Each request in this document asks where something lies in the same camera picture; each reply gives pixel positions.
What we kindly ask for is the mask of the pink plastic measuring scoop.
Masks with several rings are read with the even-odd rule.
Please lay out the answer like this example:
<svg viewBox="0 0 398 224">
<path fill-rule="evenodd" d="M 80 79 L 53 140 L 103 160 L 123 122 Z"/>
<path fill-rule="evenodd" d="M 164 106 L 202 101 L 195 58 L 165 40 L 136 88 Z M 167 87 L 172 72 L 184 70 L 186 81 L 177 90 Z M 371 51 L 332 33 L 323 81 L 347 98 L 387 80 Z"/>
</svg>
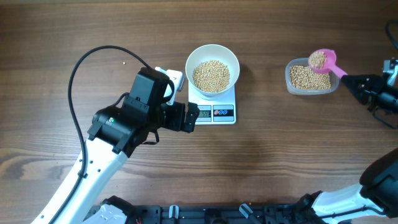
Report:
<svg viewBox="0 0 398 224">
<path fill-rule="evenodd" d="M 342 78 L 347 73 L 336 65 L 336 59 L 334 50 L 319 49 L 310 55 L 308 65 L 315 73 L 333 72 L 338 78 Z"/>
</svg>

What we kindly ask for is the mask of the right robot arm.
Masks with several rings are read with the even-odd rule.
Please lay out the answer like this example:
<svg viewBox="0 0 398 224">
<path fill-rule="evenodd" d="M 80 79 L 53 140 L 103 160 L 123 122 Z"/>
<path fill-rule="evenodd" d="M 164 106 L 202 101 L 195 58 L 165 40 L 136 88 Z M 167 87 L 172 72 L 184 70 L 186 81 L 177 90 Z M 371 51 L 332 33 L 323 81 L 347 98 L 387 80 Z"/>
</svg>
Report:
<svg viewBox="0 0 398 224">
<path fill-rule="evenodd" d="M 343 75 L 341 82 L 368 110 L 397 113 L 397 89 L 378 75 Z M 397 217 L 397 149 L 373 162 L 357 184 L 303 196 L 292 210 L 296 223 L 340 223 L 379 216 Z"/>
</svg>

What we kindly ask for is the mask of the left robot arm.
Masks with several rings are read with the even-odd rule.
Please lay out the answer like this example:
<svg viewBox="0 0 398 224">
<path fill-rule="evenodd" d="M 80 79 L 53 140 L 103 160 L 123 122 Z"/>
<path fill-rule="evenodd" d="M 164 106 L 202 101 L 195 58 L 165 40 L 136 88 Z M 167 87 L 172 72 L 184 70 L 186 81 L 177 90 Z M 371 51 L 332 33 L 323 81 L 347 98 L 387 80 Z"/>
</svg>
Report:
<svg viewBox="0 0 398 224">
<path fill-rule="evenodd" d="M 132 89 L 96 112 L 82 140 L 82 152 L 50 202 L 34 223 L 82 223 L 110 178 L 135 148 L 147 144 L 149 133 L 159 128 L 190 133 L 199 115 L 198 106 L 174 101 L 183 73 L 143 67 Z"/>
</svg>

